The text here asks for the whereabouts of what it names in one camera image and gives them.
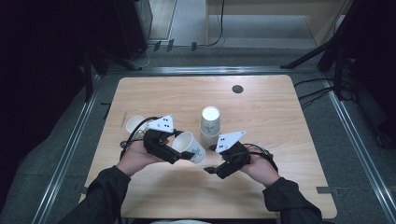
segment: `black dot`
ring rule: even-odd
[[[233,86],[233,92],[241,93],[242,91],[244,91],[244,88],[242,86],[239,86],[239,85],[234,85]]]

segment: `person's left hand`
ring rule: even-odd
[[[160,158],[147,153],[143,141],[134,141],[126,150],[117,167],[126,175],[132,176],[147,165],[162,161]]]

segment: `person's right hand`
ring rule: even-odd
[[[253,148],[249,148],[248,151],[261,152],[259,149]],[[280,178],[280,175],[271,163],[259,155],[250,155],[250,164],[242,167],[241,171],[255,181],[263,184],[266,188],[270,187]]]

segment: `black sleeve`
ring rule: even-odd
[[[88,187],[86,198],[59,223],[114,223],[130,181],[116,166],[103,170]]]
[[[262,193],[268,211],[280,212],[282,223],[322,223],[320,210],[303,196],[296,183],[282,177]]]

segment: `table top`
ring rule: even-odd
[[[234,93],[239,85],[243,92]],[[126,77],[120,81],[93,158],[86,186],[100,171],[117,164],[120,142],[128,138],[128,119],[172,115],[177,130],[200,141],[202,110],[220,110],[222,133],[247,131],[241,143],[274,154],[279,173],[297,182],[301,193],[322,212],[336,215],[303,111],[288,76]],[[264,206],[263,185],[242,172],[225,179],[209,175],[219,154],[206,151],[199,164],[190,161],[156,163],[132,177],[122,206],[123,217],[147,218],[275,218]]]

